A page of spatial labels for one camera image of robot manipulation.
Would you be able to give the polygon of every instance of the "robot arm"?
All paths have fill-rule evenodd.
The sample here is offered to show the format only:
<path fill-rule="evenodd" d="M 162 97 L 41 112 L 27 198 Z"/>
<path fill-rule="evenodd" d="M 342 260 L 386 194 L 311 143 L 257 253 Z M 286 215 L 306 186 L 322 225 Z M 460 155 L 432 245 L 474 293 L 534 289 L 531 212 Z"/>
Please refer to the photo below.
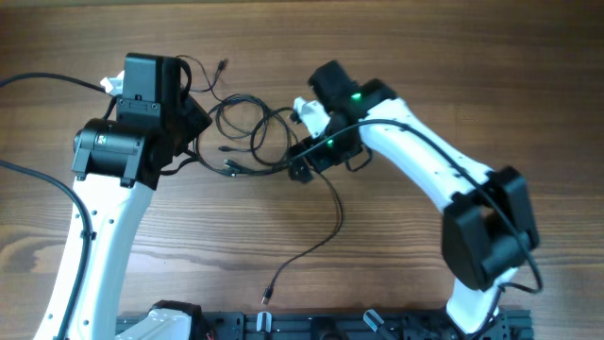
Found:
<path fill-rule="evenodd" d="M 211 124 L 187 87 L 180 89 L 181 69 L 191 82 L 188 67 L 175 58 L 128 54 L 125 72 L 105 83 L 108 93 L 120 95 L 116 121 L 92 119 L 75 136 L 74 191 L 91 214 L 92 241 L 61 340 L 115 336 L 127 259 L 160 170 Z M 76 281 L 85 237 L 81 231 L 81 216 L 74 209 L 53 295 L 35 339 L 59 334 Z M 196 330 L 195 311 L 171 307 L 157 306 L 153 317 L 129 330 L 125 339 L 171 339 Z"/>
<path fill-rule="evenodd" d="M 297 98 L 294 102 L 296 114 L 292 118 L 305 124 L 310 137 L 291 149 L 293 156 L 306 154 L 303 160 L 294 161 L 296 170 L 290 172 L 292 179 L 311 180 L 309 166 L 322 172 L 348 162 L 362 151 L 361 145 L 393 162 L 443 214 L 443 257 L 456 276 L 447 313 L 466 334 L 480 330 L 498 299 L 498 286 L 512 279 L 525 258 L 522 246 L 502 227 L 499 216 L 490 213 L 483 217 L 482 211 L 487 207 L 476 185 L 493 195 L 513 222 L 523 246 L 533 250 L 539 244 L 539 236 L 524 179 L 511 167 L 494 172 L 463 155 L 422 124 L 405 101 L 378 80 L 361 87 L 332 61 L 319 68 L 309 83 L 318 100 L 306 102 Z M 371 120 L 399 125 L 368 124 Z M 342 133 L 358 122 L 364 124 L 358 132 Z M 424 139 L 400 124 L 419 132 Z M 475 183 L 467 180 L 426 139 L 454 160 Z"/>

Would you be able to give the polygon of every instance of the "black cable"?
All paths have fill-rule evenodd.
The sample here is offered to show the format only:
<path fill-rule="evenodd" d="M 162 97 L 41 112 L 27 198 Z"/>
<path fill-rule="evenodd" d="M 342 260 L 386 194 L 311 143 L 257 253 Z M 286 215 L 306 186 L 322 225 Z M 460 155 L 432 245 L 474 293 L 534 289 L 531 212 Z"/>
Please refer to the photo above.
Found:
<path fill-rule="evenodd" d="M 111 98 L 111 100 L 109 101 L 109 106 L 107 107 L 107 111 L 105 112 L 105 114 L 103 114 L 103 117 L 102 117 L 104 120 L 109 119 L 109 117 L 111 116 L 111 112 L 113 111 L 113 108 L 115 107 L 115 103 L 117 102 L 118 99 L 122 99 L 121 94 L 116 94 Z"/>
<path fill-rule="evenodd" d="M 197 63 L 197 65 L 199 65 L 199 67 L 201 68 L 201 71 L 204 74 L 204 78 L 208 82 L 208 88 L 207 89 L 194 89 L 194 88 L 190 88 L 191 92 L 195 92 L 195 93 L 199 93 L 199 94 L 206 93 L 206 92 L 211 92 L 211 94 L 214 96 L 214 98 L 216 98 L 216 100 L 222 101 L 222 99 L 218 98 L 218 96 L 214 92 L 214 87 L 216 86 L 216 83 L 218 82 L 218 77 L 220 76 L 220 74 L 227 67 L 227 60 L 226 59 L 220 60 L 220 62 L 218 63 L 218 67 L 216 68 L 216 73 L 214 74 L 214 80 L 210 81 L 210 78 L 208 77 L 208 73 L 206 72 L 206 68 L 204 67 L 204 64 L 201 63 L 201 61 L 199 61 L 199 59 L 196 59 L 196 58 L 193 58 L 193 57 L 187 56 L 187 55 L 178 55 L 178 56 L 176 56 L 176 58 L 181 59 L 181 60 L 183 58 L 186 58 L 188 60 L 195 61 Z"/>
<path fill-rule="evenodd" d="M 334 138 L 338 137 L 341 134 L 346 133 L 347 131 L 349 131 L 353 128 L 358 128 L 358 127 L 362 127 L 362 126 L 366 126 L 366 125 L 373 125 L 373 124 L 384 124 L 384 125 L 396 126 L 398 128 L 401 128 L 401 131 L 408 131 L 408 132 L 414 134 L 415 136 L 417 136 L 422 141 L 424 141 L 431 148 L 433 148 L 434 151 L 436 151 L 439 155 L 441 155 L 441 157 L 443 157 L 451 165 L 451 167 L 453 169 L 455 169 L 457 172 L 459 172 L 463 178 L 465 178 L 470 184 L 472 184 L 472 186 L 474 186 L 474 188 L 476 189 L 476 191 L 480 195 L 480 197 L 482 197 L 485 200 L 486 205 L 491 207 L 494 210 L 494 212 L 501 218 L 506 230 L 513 236 L 514 240 L 520 247 L 520 250 L 522 251 L 522 255 L 527 260 L 530 270 L 532 271 L 532 274 L 537 283 L 537 288 L 529 288 L 525 285 L 518 284 L 515 282 L 505 282 L 505 283 L 500 284 L 501 288 L 511 287 L 511 288 L 515 288 L 515 289 L 521 290 L 523 292 L 531 293 L 531 294 L 538 294 L 541 291 L 543 291 L 544 283 L 543 283 L 543 279 L 541 277 L 541 272 L 539 271 L 539 268 L 537 267 L 537 263 L 535 262 L 533 257 L 530 255 L 529 250 L 525 247 L 522 240 L 520 240 L 520 235 L 518 234 L 518 231 L 516 231 L 515 227 L 513 226 L 512 221 L 510 221 L 508 216 L 505 213 L 503 213 L 503 211 L 501 210 L 499 205 L 497 205 L 495 203 L 495 201 L 491 198 L 491 196 L 482 189 L 480 184 L 478 184 L 470 175 L 467 174 L 466 170 L 463 167 L 461 167 L 459 164 L 457 164 L 457 162 L 455 160 L 453 160 L 453 158 L 451 158 L 436 143 L 434 143 L 432 140 L 430 140 L 430 138 L 426 137 L 426 135 L 424 135 L 423 133 L 421 133 L 420 131 L 416 130 L 415 128 L 411 127 L 408 124 L 404 124 L 404 123 L 400 123 L 400 122 L 396 122 L 396 121 L 388 120 L 388 119 L 371 119 L 371 120 L 365 120 L 362 122 L 358 122 L 354 125 L 341 129 L 340 131 L 329 136 L 329 138 L 326 138 L 325 140 L 313 145 L 312 147 L 306 149 L 305 151 L 300 152 L 299 154 L 295 155 L 294 157 L 289 158 L 288 163 L 274 165 L 274 170 L 280 171 L 280 170 L 286 169 L 294 161 L 307 156 L 312 151 L 325 145 L 328 141 L 333 140 Z"/>
<path fill-rule="evenodd" d="M 346 165 L 346 170 L 348 170 L 350 172 L 357 172 L 357 171 L 361 170 L 362 168 L 364 168 L 365 166 L 367 166 L 367 164 L 369 164 L 373 160 L 374 151 L 372 149 L 370 149 L 369 147 L 365 147 L 365 150 L 367 150 L 367 160 L 365 160 L 361 165 L 357 166 L 354 169 L 350 167 L 350 160 L 345 161 L 344 164 Z"/>
<path fill-rule="evenodd" d="M 245 130 L 243 128 L 240 127 L 236 127 L 235 125 L 233 125 L 225 116 L 225 110 L 227 108 L 233 107 L 235 105 L 241 104 L 241 103 L 250 103 L 250 104 L 254 104 L 257 105 L 258 107 L 260 107 L 261 111 L 262 111 L 262 118 L 260 119 L 260 121 L 256 124 L 256 126 L 252 129 L 252 130 Z M 247 137 L 252 137 L 254 138 L 258 132 L 262 129 L 262 134 L 260 137 L 260 142 L 258 144 L 252 144 L 250 146 L 250 148 L 246 149 L 246 148 L 234 148 L 234 147 L 230 147 L 230 146 L 220 146 L 218 149 L 220 151 L 223 152 L 251 152 L 252 155 L 254 156 L 254 158 L 262 163 L 262 164 L 282 164 L 285 161 L 287 161 L 287 157 L 288 157 L 288 150 L 290 147 L 292 147 L 293 145 L 293 140 L 298 143 L 298 137 L 295 135 L 294 131 L 290 129 L 290 127 L 287 125 L 287 123 L 285 122 L 285 120 L 279 116 L 280 113 L 284 112 L 284 111 L 293 111 L 294 109 L 289 108 L 289 107 L 284 107 L 284 108 L 280 108 L 277 110 L 271 110 L 266 103 L 264 103 L 261 99 L 257 98 L 254 95 L 251 94 L 246 94 L 246 93 L 236 93 L 233 95 L 230 95 L 229 97 L 225 98 L 222 102 L 220 102 L 219 104 L 217 104 L 215 107 L 213 107 L 212 109 L 210 109 L 208 111 L 208 114 L 213 114 L 216 113 L 215 115 L 215 122 L 216 122 L 216 126 L 219 130 L 219 132 L 227 137 L 230 140 L 240 140 L 243 138 L 247 138 Z M 286 148 L 285 151 L 283 152 L 283 155 L 281 156 L 281 158 L 276 161 L 276 162 L 268 162 L 265 160 L 262 160 L 258 154 L 257 151 L 260 150 L 260 148 L 262 147 L 264 140 L 266 138 L 266 133 L 268 131 L 268 122 L 270 121 L 270 119 L 275 118 L 279 121 L 279 123 L 283 126 L 283 128 L 285 129 L 285 134 L 286 134 Z M 221 122 L 226 122 L 230 127 L 232 127 L 233 129 L 235 129 L 236 131 L 240 132 L 239 134 L 236 135 L 231 135 L 228 134 L 222 126 Z M 193 151 L 189 151 L 188 153 L 189 156 L 191 156 L 191 158 L 194 158 L 195 161 L 198 161 L 202 166 L 204 166 L 205 168 L 209 169 L 210 171 L 213 171 L 219 175 L 223 175 L 223 176 L 228 176 L 228 177 L 234 177 L 237 175 L 247 175 L 247 176 L 267 176 L 267 175 L 272 175 L 278 171 L 275 171 L 274 169 L 262 169 L 262 170 L 254 170 L 254 169 L 250 169 L 248 167 L 242 166 L 234 161 L 231 160 L 226 160 L 226 166 L 227 169 L 225 168 L 215 168 L 212 167 L 211 165 L 209 165 L 202 157 L 200 150 L 199 150 L 199 136 L 197 136 L 195 139 L 193 139 Z M 170 176 L 175 174 L 178 170 L 180 170 L 183 166 L 189 164 L 193 162 L 193 160 L 191 159 L 187 159 L 185 161 L 183 161 L 181 163 L 182 166 L 179 166 L 177 169 L 174 170 L 165 170 L 162 171 L 161 174 L 165 175 L 165 176 Z"/>
<path fill-rule="evenodd" d="M 315 174 L 317 176 L 319 176 L 321 179 L 323 179 L 325 181 L 325 183 L 327 184 L 327 187 L 329 187 L 329 190 L 331 192 L 331 196 L 333 197 L 333 201 L 336 205 L 336 212 L 337 212 L 337 221 L 336 221 L 336 225 L 333 229 L 333 231 L 331 232 L 331 234 L 325 238 L 323 241 L 319 242 L 318 244 L 310 247 L 308 250 L 305 250 L 297 255 L 295 255 L 294 257 L 292 257 L 290 260 L 286 261 L 285 263 L 283 263 L 279 269 L 277 270 L 277 272 L 275 272 L 275 275 L 273 276 L 273 279 L 271 280 L 271 283 L 268 285 L 268 287 L 266 287 L 266 289 L 264 290 L 264 295 L 262 296 L 262 304 L 267 305 L 271 299 L 271 296 L 273 295 L 273 291 L 275 289 L 275 283 L 277 282 L 277 278 L 279 277 L 279 274 L 281 274 L 281 272 L 283 271 L 283 269 L 285 269 L 286 266 L 288 266 L 288 264 L 294 262 L 295 260 L 311 253 L 312 251 L 314 251 L 316 248 L 326 244 L 327 242 L 329 242 L 332 238 L 334 238 L 338 232 L 340 232 L 340 229 L 342 228 L 342 224 L 344 223 L 344 207 L 342 206 L 342 201 L 340 199 L 340 196 L 338 195 L 338 192 L 336 191 L 336 189 L 333 187 L 333 185 L 331 184 L 331 182 L 329 181 L 329 179 L 327 179 L 325 176 L 315 172 Z"/>
<path fill-rule="evenodd" d="M 499 304 L 499 300 L 501 299 L 501 294 L 504 292 L 503 288 L 501 288 L 501 286 L 497 287 L 497 292 L 495 293 L 495 297 L 493 298 L 493 301 L 491 302 L 491 306 L 489 307 L 489 312 L 487 312 L 486 317 L 484 318 L 484 321 L 482 321 L 482 325 L 480 326 L 480 328 L 478 329 L 478 331 L 475 331 L 474 334 L 472 334 L 472 337 L 470 338 L 470 340 L 479 340 L 479 338 L 485 333 L 488 332 L 492 326 L 495 324 L 495 310 L 497 309 L 497 305 Z"/>
<path fill-rule="evenodd" d="M 179 59 L 178 61 L 180 63 L 180 68 L 182 69 L 182 71 L 184 71 L 185 75 L 187 76 L 187 84 L 180 92 L 180 101 L 184 102 L 185 99 L 187 99 L 187 96 L 189 96 L 189 90 L 191 89 L 191 83 L 193 81 L 193 76 L 191 74 L 191 66 L 189 66 L 187 61 L 185 61 L 183 59 Z"/>
<path fill-rule="evenodd" d="M 74 77 L 45 73 L 45 72 L 31 72 L 31 73 L 11 76 L 9 78 L 6 78 L 6 79 L 0 81 L 0 88 L 5 85 L 10 84 L 11 82 L 17 81 L 17 80 L 31 79 L 31 78 L 50 78 L 50 79 L 68 81 L 75 85 L 80 85 L 85 88 L 89 88 L 91 90 L 95 90 L 95 91 L 105 94 L 105 88 L 103 88 L 101 86 L 93 85 L 91 83 L 88 83 L 88 82 L 80 80 L 80 79 L 76 79 Z"/>
<path fill-rule="evenodd" d="M 48 175 L 45 175 L 41 172 L 25 168 L 23 166 L 19 166 L 13 164 L 8 161 L 0 160 L 0 166 L 3 166 L 9 170 L 16 171 L 18 173 L 28 175 L 34 177 L 36 179 L 45 180 L 46 182 L 54 185 L 59 188 L 63 193 L 65 193 L 69 198 L 74 201 L 75 206 L 79 212 L 79 216 L 82 218 L 82 253 L 79 259 L 79 266 L 77 267 L 77 273 L 75 274 L 74 287 L 72 288 L 72 293 L 69 296 L 69 301 L 67 302 L 67 308 L 65 309 L 65 315 L 63 316 L 63 320 L 60 323 L 59 334 L 57 335 L 57 339 L 65 339 L 67 335 L 67 330 L 69 328 L 69 322 L 72 318 L 72 314 L 74 312 L 74 308 L 76 306 L 77 297 L 80 293 L 80 288 L 82 286 L 82 281 L 84 279 L 84 272 L 86 271 L 86 266 L 88 264 L 88 258 L 90 254 L 90 244 L 92 239 L 92 222 L 91 217 L 88 214 L 88 210 L 86 206 L 82 202 L 81 198 L 68 186 L 61 183 L 58 179 L 52 178 Z"/>
<path fill-rule="evenodd" d="M 75 85 L 80 85 L 85 88 L 95 90 L 95 91 L 98 91 L 103 94 L 107 94 L 105 92 L 105 89 L 101 86 L 93 85 L 91 83 L 88 83 L 88 82 L 80 80 L 80 79 L 76 79 L 74 77 L 57 75 L 57 74 L 52 74 L 52 73 L 45 73 L 45 72 L 32 72 L 32 73 L 11 76 L 7 79 L 0 81 L 0 88 L 4 87 L 5 85 L 9 85 L 10 83 L 15 82 L 17 80 L 24 80 L 24 79 L 31 79 L 31 78 L 49 78 L 49 79 L 67 81 L 67 82 L 73 83 Z M 111 99 L 111 102 L 113 102 L 113 106 L 115 106 L 116 99 L 117 98 L 115 98 L 115 97 L 112 97 L 112 99 Z M 107 116 L 109 118 L 109 115 L 111 114 L 111 111 L 113 109 L 111 102 L 109 102 L 109 108 L 108 108 L 108 111 L 105 113 L 104 117 Z M 68 197 L 70 197 L 74 201 L 74 204 L 77 207 L 77 210 L 79 211 L 79 215 L 82 218 L 82 225 L 83 225 L 82 252 L 80 254 L 80 260 L 79 260 L 79 265 L 77 267 L 77 273 L 75 274 L 75 281 L 74 281 L 74 286 L 72 288 L 72 293 L 69 296 L 69 300 L 67 302 L 67 308 L 65 309 L 65 315 L 63 316 L 63 319 L 61 320 L 60 327 L 59 327 L 59 334 L 57 335 L 58 340 L 63 340 L 67 336 L 67 330 L 69 328 L 69 323 L 70 323 L 72 315 L 74 313 L 74 309 L 76 308 L 77 298 L 79 296 L 79 293 L 80 293 L 80 290 L 82 287 L 82 282 L 84 279 L 84 272 L 86 271 L 86 266 L 88 265 L 88 260 L 89 260 L 89 256 L 90 256 L 90 242 L 92 239 L 91 218 L 88 214 L 88 210 L 86 209 L 86 206 L 84 205 L 82 200 L 79 198 L 79 196 L 72 189 L 67 187 L 65 184 L 61 183 L 59 180 L 52 178 L 48 175 L 45 175 L 41 172 L 13 164 L 8 161 L 0 160 L 0 166 L 3 166 L 9 170 L 19 172 L 21 174 L 29 175 L 36 179 L 45 180 L 46 182 L 56 186 L 57 188 L 59 188 L 63 193 L 65 193 Z"/>

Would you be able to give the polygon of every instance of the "wood grain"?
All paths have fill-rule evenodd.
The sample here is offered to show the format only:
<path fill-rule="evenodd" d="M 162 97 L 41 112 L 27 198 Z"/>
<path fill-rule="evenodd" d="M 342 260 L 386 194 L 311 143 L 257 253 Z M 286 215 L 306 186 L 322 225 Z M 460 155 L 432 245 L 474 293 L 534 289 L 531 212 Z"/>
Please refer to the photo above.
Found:
<path fill-rule="evenodd" d="M 272 107 L 310 97 L 306 79 L 339 60 L 359 81 L 378 77 L 468 156 L 526 175 L 543 243 L 539 339 L 604 331 L 604 25 L 598 4 L 538 1 L 389 2 L 36 8 L 0 11 L 0 77 L 56 72 L 91 82 L 122 70 L 127 52 L 190 54 L 229 65 L 219 95 L 246 92 Z M 199 70 L 195 81 L 201 84 Z M 214 105 L 200 95 L 200 103 Z M 52 80 L 0 92 L 0 157 L 71 182 L 72 139 L 105 111 L 103 95 Z M 250 127 L 250 107 L 229 117 Z M 297 127 L 298 134 L 304 131 Z M 281 152 L 271 132 L 264 155 Z M 211 127 L 203 153 L 230 142 Z M 253 166 L 247 157 L 233 156 Z M 71 204 L 44 183 L 1 171 L 0 337 L 31 338 L 52 291 Z M 326 172 L 345 208 L 342 232 L 279 278 L 274 312 L 436 308 L 453 277 L 440 255 L 440 217 L 388 161 Z M 166 298 L 207 311 L 256 312 L 274 270 L 325 237 L 327 187 L 285 174 L 222 178 L 190 165 L 163 178 L 138 231 L 120 311 Z M 518 276 L 531 284 L 526 268 Z"/>
<path fill-rule="evenodd" d="M 315 2 L 316 0 L 298 0 Z M 266 2 L 292 2 L 291 0 L 2 0 L 1 8 L 27 8 L 27 7 L 67 7 L 67 6 L 108 6 L 108 5 L 142 5 L 142 4 L 212 4 L 212 3 L 266 3 Z"/>

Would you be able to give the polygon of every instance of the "cable connector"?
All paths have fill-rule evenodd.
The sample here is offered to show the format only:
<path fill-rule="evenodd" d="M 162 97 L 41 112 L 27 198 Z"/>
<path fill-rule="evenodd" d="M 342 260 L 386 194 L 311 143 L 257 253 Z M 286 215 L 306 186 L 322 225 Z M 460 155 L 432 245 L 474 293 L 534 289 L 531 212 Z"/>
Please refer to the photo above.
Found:
<path fill-rule="evenodd" d="M 228 59 L 222 59 L 218 63 L 218 71 L 223 71 L 227 68 Z"/>
<path fill-rule="evenodd" d="M 264 295 L 262 296 L 262 304 L 265 306 L 268 305 L 272 295 L 273 287 L 266 287 L 266 289 L 264 289 Z"/>
<path fill-rule="evenodd" d="M 232 161 L 232 160 L 225 160 L 225 166 L 227 168 L 229 168 L 233 173 L 236 174 L 250 174 L 253 173 L 254 170 L 245 167 L 239 163 L 237 163 L 236 161 Z"/>
<path fill-rule="evenodd" d="M 228 168 L 228 173 L 231 177 L 237 177 L 237 175 L 242 173 L 242 168 L 239 164 L 232 160 L 225 160 L 225 166 Z"/>

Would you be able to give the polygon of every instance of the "wooden table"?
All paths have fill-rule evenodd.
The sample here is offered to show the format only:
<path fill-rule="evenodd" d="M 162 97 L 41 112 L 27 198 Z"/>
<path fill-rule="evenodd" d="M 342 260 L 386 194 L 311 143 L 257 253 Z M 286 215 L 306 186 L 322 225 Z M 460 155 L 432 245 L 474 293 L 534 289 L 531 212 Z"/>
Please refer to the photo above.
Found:
<path fill-rule="evenodd" d="M 601 13 L 538 1 L 7 9 L 0 75 L 46 71 L 96 82 L 122 70 L 130 51 L 189 54 L 211 70 L 229 58 L 217 94 L 252 93 L 273 108 L 310 98 L 306 80 L 328 60 L 361 82 L 381 78 L 459 150 L 493 168 L 513 164 L 528 179 L 545 291 L 510 291 L 502 304 L 530 308 L 539 339 L 599 338 Z M 195 69 L 194 81 L 202 79 Z M 215 104 L 196 98 L 207 109 Z M 0 157 L 70 183 L 73 137 L 107 104 L 53 80 L 7 86 Z M 244 105 L 228 115 L 244 127 L 260 117 Z M 283 144 L 276 126 L 263 155 Z M 233 143 L 215 127 L 203 133 L 203 153 L 216 165 L 226 156 L 219 145 Z M 45 183 L 0 174 L 0 337 L 31 338 L 59 268 L 71 202 Z M 453 276 L 441 258 L 440 216 L 423 193 L 382 157 L 359 173 L 338 167 L 326 176 L 344 202 L 342 232 L 287 268 L 271 311 L 443 306 Z M 143 312 L 162 298 L 257 312 L 278 266 L 325 237 L 334 218 L 320 180 L 223 178 L 190 165 L 160 182 L 130 255 L 120 312 Z M 533 284 L 526 268 L 516 279 Z"/>

